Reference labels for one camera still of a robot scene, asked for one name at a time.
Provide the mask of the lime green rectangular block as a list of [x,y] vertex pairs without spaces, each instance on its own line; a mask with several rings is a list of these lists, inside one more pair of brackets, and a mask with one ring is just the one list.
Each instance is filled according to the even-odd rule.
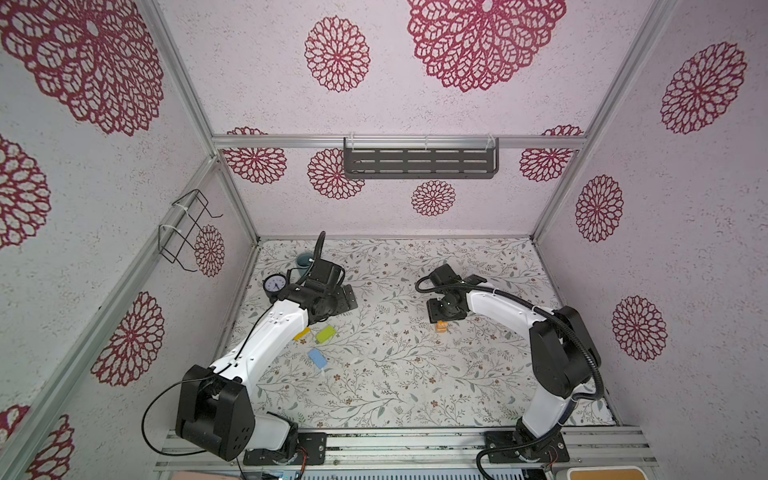
[[337,331],[333,326],[327,326],[316,334],[316,342],[318,344],[324,344],[331,340],[336,335],[336,333]]

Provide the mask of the light blue rectangular block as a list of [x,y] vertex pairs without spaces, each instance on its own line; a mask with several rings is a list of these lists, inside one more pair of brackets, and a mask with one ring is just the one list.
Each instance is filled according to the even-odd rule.
[[326,357],[317,349],[312,349],[308,357],[319,370],[324,370],[328,365]]

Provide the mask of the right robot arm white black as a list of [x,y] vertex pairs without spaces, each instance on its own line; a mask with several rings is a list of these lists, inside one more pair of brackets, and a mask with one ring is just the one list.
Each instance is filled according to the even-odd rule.
[[434,272],[417,280],[415,289],[438,295],[427,302],[432,323],[464,320],[473,313],[527,340],[537,387],[516,426],[524,445],[556,436],[581,401],[604,398],[601,359],[577,310],[535,305],[476,275],[462,279]]

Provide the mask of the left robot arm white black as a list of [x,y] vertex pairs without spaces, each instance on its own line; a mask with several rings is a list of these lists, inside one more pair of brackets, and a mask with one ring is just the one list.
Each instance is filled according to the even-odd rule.
[[305,328],[356,307],[350,285],[328,291],[295,285],[283,289],[243,341],[210,366],[187,370],[181,381],[176,435],[225,461],[251,450],[271,451],[280,461],[294,459],[298,426],[278,414],[254,411],[257,383]]

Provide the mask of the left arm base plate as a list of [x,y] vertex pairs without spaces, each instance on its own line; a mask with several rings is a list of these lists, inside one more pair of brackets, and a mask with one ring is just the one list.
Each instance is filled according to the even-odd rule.
[[325,463],[328,435],[325,432],[298,432],[287,440],[287,447],[273,451],[247,450],[244,466],[319,466]]

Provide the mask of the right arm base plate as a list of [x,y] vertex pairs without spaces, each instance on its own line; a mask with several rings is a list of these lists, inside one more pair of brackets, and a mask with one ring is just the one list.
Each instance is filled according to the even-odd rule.
[[549,439],[528,439],[514,430],[487,431],[483,434],[488,460],[503,463],[557,463],[571,459],[560,433]]

